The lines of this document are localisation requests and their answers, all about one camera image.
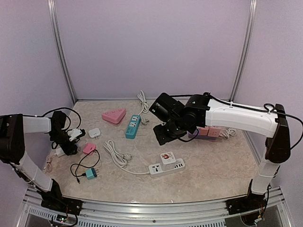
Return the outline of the white cube socket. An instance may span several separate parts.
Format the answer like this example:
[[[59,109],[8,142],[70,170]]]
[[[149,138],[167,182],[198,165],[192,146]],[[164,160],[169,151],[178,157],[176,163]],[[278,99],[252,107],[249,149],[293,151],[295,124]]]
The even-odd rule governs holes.
[[[176,158],[173,152],[165,152],[160,154],[160,165],[163,171],[168,171],[174,168]]]

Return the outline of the white power strip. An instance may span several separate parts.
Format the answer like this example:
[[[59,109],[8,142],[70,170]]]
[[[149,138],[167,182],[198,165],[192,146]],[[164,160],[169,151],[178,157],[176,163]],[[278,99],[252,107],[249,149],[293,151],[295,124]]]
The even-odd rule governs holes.
[[[183,159],[178,158],[176,162],[172,165],[172,168],[169,170],[164,170],[161,163],[156,163],[148,166],[151,178],[165,176],[169,174],[174,174],[181,172],[186,168],[185,162]]]

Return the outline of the beige pink charger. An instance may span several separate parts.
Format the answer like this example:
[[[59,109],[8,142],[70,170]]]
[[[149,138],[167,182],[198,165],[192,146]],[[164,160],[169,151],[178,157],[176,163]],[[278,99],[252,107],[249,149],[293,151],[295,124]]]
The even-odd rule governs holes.
[[[205,127],[205,128],[200,128],[199,129],[199,134],[201,136],[207,136],[208,135],[208,132],[209,132],[209,127]]]

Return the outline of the purple power strip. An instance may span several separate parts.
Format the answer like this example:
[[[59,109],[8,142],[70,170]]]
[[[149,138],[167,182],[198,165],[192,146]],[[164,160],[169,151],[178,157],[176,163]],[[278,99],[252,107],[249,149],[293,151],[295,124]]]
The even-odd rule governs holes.
[[[197,139],[197,140],[216,140],[218,139],[217,137],[211,137],[211,136],[208,136],[208,135],[201,135],[199,132],[198,133],[195,133],[195,134],[191,134],[191,133],[187,133],[187,136],[192,139]]]

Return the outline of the teal charger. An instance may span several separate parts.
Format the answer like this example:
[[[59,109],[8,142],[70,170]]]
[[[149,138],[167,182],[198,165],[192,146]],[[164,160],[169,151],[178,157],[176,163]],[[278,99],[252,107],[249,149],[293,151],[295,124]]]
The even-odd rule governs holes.
[[[94,179],[98,176],[99,169],[95,169],[94,167],[86,170],[85,176],[88,180]]]

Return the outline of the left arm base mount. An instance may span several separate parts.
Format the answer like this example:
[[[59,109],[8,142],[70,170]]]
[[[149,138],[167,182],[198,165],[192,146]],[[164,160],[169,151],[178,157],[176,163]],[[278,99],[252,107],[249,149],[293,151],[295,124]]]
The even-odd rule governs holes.
[[[83,201],[66,197],[61,200],[43,199],[41,202],[41,206],[44,208],[77,216],[80,214],[82,205]]]

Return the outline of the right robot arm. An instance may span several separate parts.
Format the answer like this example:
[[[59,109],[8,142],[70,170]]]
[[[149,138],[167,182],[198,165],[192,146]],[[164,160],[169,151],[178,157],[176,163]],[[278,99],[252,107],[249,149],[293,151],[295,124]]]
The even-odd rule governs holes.
[[[251,180],[250,193],[242,199],[242,206],[252,210],[267,191],[282,163],[287,161],[291,150],[290,130],[287,118],[302,123],[298,117],[285,113],[280,104],[266,103],[263,107],[235,104],[220,100],[210,93],[187,95],[186,104],[176,96],[161,93],[149,107],[149,111],[162,123],[153,131],[160,145],[179,140],[187,134],[198,135],[198,129],[206,126],[234,128],[266,137],[266,150],[258,167],[257,175]]]

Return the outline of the small white charger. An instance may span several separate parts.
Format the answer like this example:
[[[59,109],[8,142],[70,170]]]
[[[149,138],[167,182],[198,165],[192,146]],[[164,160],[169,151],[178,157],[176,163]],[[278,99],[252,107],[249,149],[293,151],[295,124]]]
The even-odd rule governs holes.
[[[62,157],[65,155],[64,151],[61,148],[55,150],[54,155],[57,157]]]

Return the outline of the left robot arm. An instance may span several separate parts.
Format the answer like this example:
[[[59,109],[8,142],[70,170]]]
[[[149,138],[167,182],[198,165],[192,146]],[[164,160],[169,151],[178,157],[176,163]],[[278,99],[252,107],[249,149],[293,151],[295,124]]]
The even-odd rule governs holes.
[[[63,107],[43,115],[10,114],[0,117],[0,159],[9,164],[27,184],[35,186],[44,200],[56,210],[66,206],[59,184],[48,177],[29,157],[25,147],[25,134],[44,133],[59,146],[67,156],[78,152],[77,142],[86,132],[77,126],[65,125],[69,117]]]

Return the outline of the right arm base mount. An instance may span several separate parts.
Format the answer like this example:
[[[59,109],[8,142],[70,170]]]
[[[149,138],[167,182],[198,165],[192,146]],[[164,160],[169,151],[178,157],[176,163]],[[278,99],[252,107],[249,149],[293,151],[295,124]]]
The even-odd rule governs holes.
[[[251,210],[257,210],[265,207],[265,194],[248,194],[243,197],[229,199],[226,201],[226,206],[229,215],[244,213]]]

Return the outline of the pink cube socket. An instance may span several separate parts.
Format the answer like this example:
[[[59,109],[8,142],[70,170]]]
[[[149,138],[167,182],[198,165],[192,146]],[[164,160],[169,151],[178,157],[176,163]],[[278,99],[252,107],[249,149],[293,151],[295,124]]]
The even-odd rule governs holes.
[[[221,131],[221,127],[209,126],[207,136],[212,138],[218,138],[220,136]]]

